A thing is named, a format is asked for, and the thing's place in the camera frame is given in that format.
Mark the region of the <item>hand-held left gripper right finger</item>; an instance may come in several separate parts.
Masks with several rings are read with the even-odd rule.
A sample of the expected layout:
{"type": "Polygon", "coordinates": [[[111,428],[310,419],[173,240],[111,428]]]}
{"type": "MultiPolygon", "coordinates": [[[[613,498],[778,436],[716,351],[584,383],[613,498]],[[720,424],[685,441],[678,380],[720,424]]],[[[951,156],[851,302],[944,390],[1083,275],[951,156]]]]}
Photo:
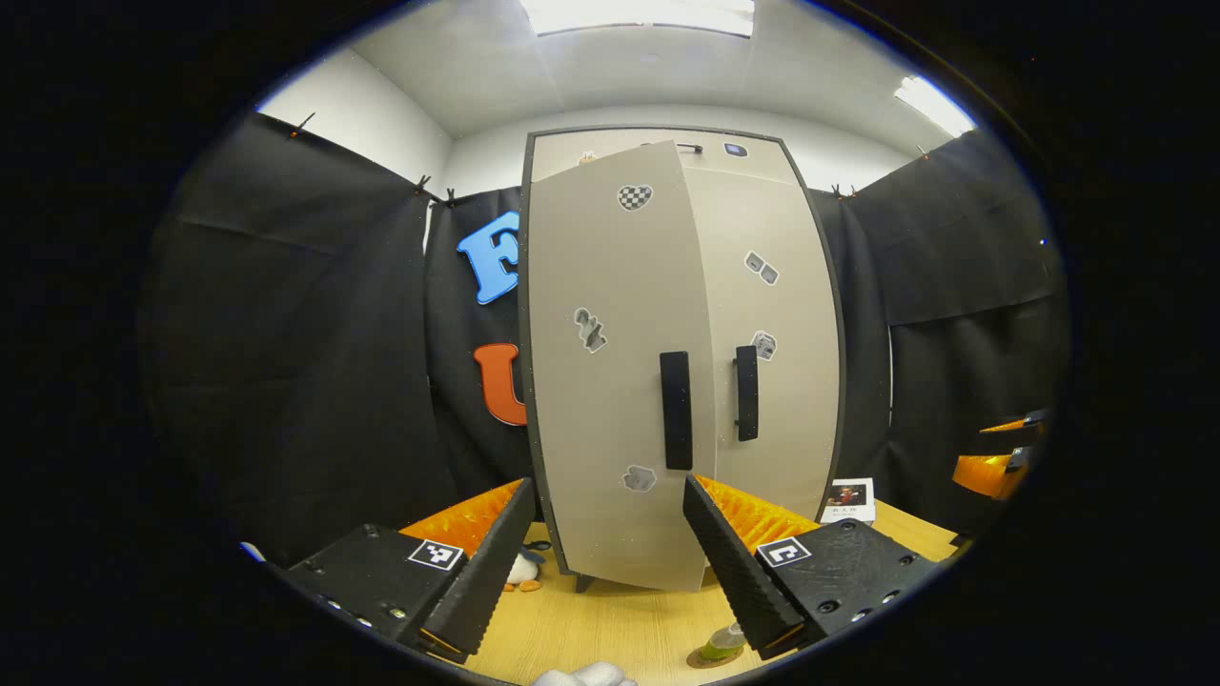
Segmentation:
{"type": "Polygon", "coordinates": [[[939,572],[856,518],[815,524],[702,474],[684,478],[682,511],[762,659],[867,623],[939,572]]]}

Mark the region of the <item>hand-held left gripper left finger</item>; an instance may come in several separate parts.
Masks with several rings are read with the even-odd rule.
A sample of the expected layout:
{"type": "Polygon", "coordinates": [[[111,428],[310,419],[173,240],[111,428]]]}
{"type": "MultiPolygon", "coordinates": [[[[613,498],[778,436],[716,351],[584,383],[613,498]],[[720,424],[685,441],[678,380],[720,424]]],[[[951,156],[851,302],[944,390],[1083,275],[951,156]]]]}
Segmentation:
{"type": "Polygon", "coordinates": [[[536,482],[516,478],[401,530],[362,524],[277,576],[366,634],[462,664],[533,520],[536,482]]]}

